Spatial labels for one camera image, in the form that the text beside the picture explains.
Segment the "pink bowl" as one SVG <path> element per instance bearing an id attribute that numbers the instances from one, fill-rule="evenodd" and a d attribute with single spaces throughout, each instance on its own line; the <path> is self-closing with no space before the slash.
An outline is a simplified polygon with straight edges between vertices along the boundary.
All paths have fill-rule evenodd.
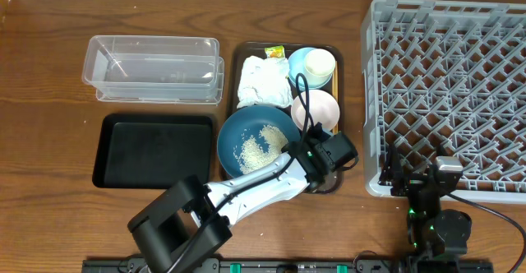
<path id="1" fill-rule="evenodd" d="M 331 131 L 338 124 L 340 117 L 338 102 L 323 90 L 309 90 L 309 112 L 311 116 L 308 118 L 308 128 L 320 123 L 325 130 Z M 293 101 L 291 117 L 296 126 L 303 129 L 305 109 L 298 96 Z"/>

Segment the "white rice pile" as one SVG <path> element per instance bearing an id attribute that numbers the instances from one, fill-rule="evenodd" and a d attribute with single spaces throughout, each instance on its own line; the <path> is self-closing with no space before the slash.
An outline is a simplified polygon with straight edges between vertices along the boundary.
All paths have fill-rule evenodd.
<path id="1" fill-rule="evenodd" d="M 242 144 L 234 147 L 233 156 L 242 174 L 249 174 L 270 164 L 288 144 L 287 137 L 275 126 L 266 124 L 255 133 L 245 129 Z"/>

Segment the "dark blue plate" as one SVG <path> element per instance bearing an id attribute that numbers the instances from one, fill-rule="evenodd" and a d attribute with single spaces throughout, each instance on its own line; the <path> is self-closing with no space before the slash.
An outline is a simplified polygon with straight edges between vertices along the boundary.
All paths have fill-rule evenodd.
<path id="1" fill-rule="evenodd" d="M 217 140 L 217 154 L 225 176 L 236 178 L 242 176 L 242 146 L 253 138 L 264 151 L 269 144 L 260 131 L 265 126 L 276 127 L 289 141 L 299 141 L 300 133 L 293 120 L 282 110 L 275 107 L 255 105 L 238 110 L 232 114 L 221 127 Z"/>

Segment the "white paper napkin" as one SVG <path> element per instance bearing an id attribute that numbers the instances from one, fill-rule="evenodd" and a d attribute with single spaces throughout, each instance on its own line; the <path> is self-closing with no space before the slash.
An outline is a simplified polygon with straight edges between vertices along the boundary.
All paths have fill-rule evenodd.
<path id="1" fill-rule="evenodd" d="M 285 109 L 293 104 L 287 58 L 250 56 L 242 65 L 237 108 L 256 104 Z"/>

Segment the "yellow green snack wrapper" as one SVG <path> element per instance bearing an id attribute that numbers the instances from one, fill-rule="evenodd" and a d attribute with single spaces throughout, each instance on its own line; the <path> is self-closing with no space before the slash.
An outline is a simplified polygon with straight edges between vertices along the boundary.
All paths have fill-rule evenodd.
<path id="1" fill-rule="evenodd" d="M 285 48 L 283 45 L 264 48 L 267 58 L 285 58 Z"/>

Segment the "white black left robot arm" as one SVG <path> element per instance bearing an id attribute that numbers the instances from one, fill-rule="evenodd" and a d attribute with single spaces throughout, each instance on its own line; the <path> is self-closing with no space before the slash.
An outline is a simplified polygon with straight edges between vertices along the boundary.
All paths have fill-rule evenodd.
<path id="1" fill-rule="evenodd" d="M 135 215 L 127 227 L 151 272 L 191 272 L 232 236 L 240 220 L 279 201 L 314 192 L 326 176 L 358 159 L 342 133 L 304 132 L 266 166 L 222 182 L 191 176 Z"/>

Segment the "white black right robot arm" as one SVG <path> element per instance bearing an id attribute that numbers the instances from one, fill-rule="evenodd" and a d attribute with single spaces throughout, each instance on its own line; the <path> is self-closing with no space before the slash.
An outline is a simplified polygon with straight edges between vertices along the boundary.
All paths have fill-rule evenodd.
<path id="1" fill-rule="evenodd" d="M 408 199 L 408 241 L 415 248 L 391 266 L 392 272 L 461 272 L 459 258 L 468 251 L 472 220 L 462 211 L 442 208 L 441 198 L 454 191 L 462 174 L 459 159 L 442 147 L 417 171 L 404 169 L 397 147 L 388 147 L 380 180 L 391 183 L 393 197 Z"/>

